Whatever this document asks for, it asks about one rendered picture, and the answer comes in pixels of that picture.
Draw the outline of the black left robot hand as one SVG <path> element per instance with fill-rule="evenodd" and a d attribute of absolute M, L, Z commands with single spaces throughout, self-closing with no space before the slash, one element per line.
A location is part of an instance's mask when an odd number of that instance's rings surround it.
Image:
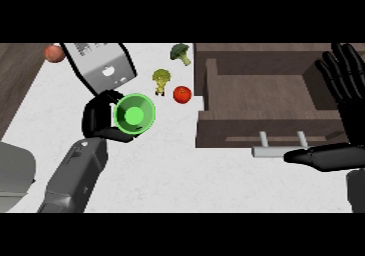
<path fill-rule="evenodd" d="M 112 105 L 125 97 L 115 90 L 106 90 L 88 102 L 84 110 L 82 133 L 87 138 L 100 137 L 122 143 L 130 143 L 137 135 L 127 134 L 112 125 Z"/>

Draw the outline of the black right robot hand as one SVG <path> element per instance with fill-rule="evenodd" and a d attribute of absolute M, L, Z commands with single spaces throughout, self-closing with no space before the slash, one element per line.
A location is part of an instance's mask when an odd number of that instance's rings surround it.
<path fill-rule="evenodd" d="M 350 43 L 333 43 L 316 66 L 335 98 L 350 142 L 293 150 L 285 154 L 285 161 L 322 172 L 365 168 L 365 62 Z"/>

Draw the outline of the green cup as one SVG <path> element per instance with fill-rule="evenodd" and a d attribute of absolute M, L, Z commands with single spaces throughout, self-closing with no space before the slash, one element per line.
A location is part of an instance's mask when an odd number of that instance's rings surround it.
<path fill-rule="evenodd" d="M 144 133 L 156 121 L 156 106 L 144 94 L 130 94 L 115 108 L 115 123 L 121 131 L 131 135 Z"/>

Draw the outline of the brown wooden drawer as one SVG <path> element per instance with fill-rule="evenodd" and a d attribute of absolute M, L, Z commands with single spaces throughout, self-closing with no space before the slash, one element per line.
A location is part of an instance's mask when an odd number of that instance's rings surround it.
<path fill-rule="evenodd" d="M 223 75 L 209 59 L 203 98 L 200 148 L 298 146 L 301 137 L 311 146 L 348 140 L 338 110 L 316 106 L 299 75 Z"/>

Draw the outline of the grey toaster appliance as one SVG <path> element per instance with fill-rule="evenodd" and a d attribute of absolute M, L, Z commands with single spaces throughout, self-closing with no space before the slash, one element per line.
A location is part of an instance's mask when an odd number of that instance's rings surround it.
<path fill-rule="evenodd" d="M 78 78 L 94 95 L 119 88 L 138 75 L 122 43 L 62 43 Z"/>

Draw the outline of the yellow-green broccoli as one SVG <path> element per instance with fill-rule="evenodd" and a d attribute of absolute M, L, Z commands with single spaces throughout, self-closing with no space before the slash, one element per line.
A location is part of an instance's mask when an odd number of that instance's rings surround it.
<path fill-rule="evenodd" d="M 153 73 L 153 81 L 158 84 L 156 94 L 165 95 L 165 87 L 171 81 L 171 72 L 166 69 L 159 69 Z"/>

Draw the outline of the red tomato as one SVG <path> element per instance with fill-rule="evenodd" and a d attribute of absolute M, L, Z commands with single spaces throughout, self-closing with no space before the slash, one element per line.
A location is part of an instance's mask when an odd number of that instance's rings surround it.
<path fill-rule="evenodd" d="M 186 104 L 192 100 L 192 90 L 186 86 L 178 86 L 174 90 L 174 99 L 178 103 Z"/>

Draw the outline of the brown wooden cabinet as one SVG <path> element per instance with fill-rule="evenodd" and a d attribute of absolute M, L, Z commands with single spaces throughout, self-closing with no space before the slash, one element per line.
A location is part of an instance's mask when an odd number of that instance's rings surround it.
<path fill-rule="evenodd" d="M 203 95 L 206 61 L 220 75 L 302 75 L 330 43 L 196 43 L 195 94 Z"/>

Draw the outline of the grey rounded appliance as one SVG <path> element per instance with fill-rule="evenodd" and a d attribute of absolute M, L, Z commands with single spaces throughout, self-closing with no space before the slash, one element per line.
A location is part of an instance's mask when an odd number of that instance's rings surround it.
<path fill-rule="evenodd" d="M 0 213 L 8 212 L 28 195 L 35 174 L 32 152 L 0 141 Z"/>

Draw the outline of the dark green broccoli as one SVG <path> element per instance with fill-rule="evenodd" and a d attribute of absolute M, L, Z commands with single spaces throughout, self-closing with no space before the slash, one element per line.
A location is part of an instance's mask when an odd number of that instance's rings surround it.
<path fill-rule="evenodd" d="M 190 46 L 184 43 L 180 43 L 172 47 L 172 50 L 171 50 L 171 59 L 172 60 L 180 59 L 186 66 L 192 64 L 192 60 L 189 58 L 189 49 L 190 49 Z"/>

